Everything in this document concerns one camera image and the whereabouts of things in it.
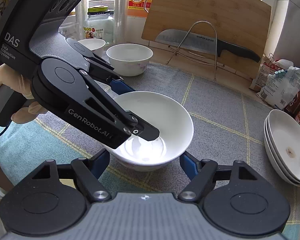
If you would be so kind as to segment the left gloved hand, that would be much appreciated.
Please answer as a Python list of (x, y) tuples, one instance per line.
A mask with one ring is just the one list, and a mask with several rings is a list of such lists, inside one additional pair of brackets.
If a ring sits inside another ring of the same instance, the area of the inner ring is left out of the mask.
[[(34, 99), (31, 93), (31, 82), (21, 74), (10, 68), (7, 64), (0, 65), (0, 87), (6, 85), (12, 90), (23, 94), (27, 99)], [(48, 112), (38, 102), (34, 101), (29, 107), (23, 107), (15, 112), (11, 120), (16, 124), (25, 124), (31, 122), (40, 114), (46, 114)]]

